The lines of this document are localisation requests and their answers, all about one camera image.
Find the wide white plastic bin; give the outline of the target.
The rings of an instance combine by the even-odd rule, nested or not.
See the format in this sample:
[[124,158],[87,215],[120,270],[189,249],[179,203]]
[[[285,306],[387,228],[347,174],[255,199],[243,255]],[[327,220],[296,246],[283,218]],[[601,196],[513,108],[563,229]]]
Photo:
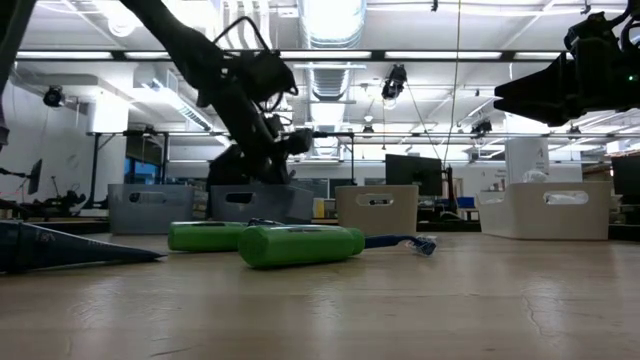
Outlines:
[[481,231],[517,240],[606,240],[609,182],[515,183],[499,201],[476,201]]

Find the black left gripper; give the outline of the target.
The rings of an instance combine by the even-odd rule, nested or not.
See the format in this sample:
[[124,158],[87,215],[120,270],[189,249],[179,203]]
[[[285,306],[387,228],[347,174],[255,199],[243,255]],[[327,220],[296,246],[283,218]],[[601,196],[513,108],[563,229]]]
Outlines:
[[209,162],[207,186],[248,185],[260,182],[287,185],[291,181],[284,159],[269,156],[246,156],[237,145],[231,145]]

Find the clear bag of white items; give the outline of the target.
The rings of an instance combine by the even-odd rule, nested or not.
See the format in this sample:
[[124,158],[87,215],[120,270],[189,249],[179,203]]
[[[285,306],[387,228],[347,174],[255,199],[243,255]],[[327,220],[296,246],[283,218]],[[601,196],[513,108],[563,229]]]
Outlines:
[[[549,176],[537,169],[529,170],[522,176],[523,183],[547,183],[548,181]],[[589,200],[586,192],[569,190],[546,192],[543,198],[548,205],[582,205]]]

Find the blue disposable razor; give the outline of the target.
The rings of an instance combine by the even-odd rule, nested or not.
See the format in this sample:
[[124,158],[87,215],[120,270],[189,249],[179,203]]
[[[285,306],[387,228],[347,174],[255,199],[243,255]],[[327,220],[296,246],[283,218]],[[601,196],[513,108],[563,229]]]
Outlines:
[[431,256],[437,244],[431,237],[411,235],[379,235],[365,238],[364,248],[394,247],[404,242],[412,251],[424,256]]

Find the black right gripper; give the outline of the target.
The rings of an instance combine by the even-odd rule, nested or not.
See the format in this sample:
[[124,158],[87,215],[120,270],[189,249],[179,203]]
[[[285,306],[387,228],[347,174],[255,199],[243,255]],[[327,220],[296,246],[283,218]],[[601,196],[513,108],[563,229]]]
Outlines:
[[603,12],[592,13],[572,26],[564,37],[574,71],[570,104],[577,109],[511,99],[555,99],[570,83],[570,60],[561,53],[545,69],[495,88],[503,99],[497,110],[529,118],[548,126],[562,126],[580,112],[640,109],[640,41],[631,31],[640,29],[640,10],[626,10],[609,20]]

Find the green travel bottle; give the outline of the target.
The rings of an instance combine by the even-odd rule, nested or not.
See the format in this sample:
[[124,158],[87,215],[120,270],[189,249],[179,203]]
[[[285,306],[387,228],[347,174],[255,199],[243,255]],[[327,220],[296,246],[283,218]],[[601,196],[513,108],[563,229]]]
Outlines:
[[239,235],[237,246],[250,267],[268,269],[345,260],[364,250],[365,235],[328,225],[250,226]]
[[246,227],[239,222],[174,222],[168,247],[181,252],[236,252],[238,237]]

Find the black monitor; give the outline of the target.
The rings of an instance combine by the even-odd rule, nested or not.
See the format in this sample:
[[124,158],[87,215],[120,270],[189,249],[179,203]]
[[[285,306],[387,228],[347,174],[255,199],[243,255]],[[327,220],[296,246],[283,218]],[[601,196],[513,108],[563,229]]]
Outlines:
[[32,166],[31,172],[28,175],[28,180],[29,180],[29,185],[28,185],[28,188],[27,188],[27,194],[28,195],[33,195],[33,194],[37,193],[38,190],[39,190],[42,165],[43,165],[43,160],[39,159]]
[[640,196],[640,156],[611,159],[614,191],[622,196]]
[[385,156],[387,185],[416,185],[421,196],[441,196],[442,162],[436,158]]

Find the grey plastic bin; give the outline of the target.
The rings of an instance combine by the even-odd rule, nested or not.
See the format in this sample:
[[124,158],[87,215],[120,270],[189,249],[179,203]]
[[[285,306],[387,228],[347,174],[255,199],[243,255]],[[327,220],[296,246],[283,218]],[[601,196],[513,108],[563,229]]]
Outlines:
[[173,222],[193,218],[194,189],[183,185],[110,184],[110,231],[118,235],[167,234]]
[[264,219],[285,224],[310,224],[314,194],[290,185],[225,185],[209,191],[208,217],[225,222]]

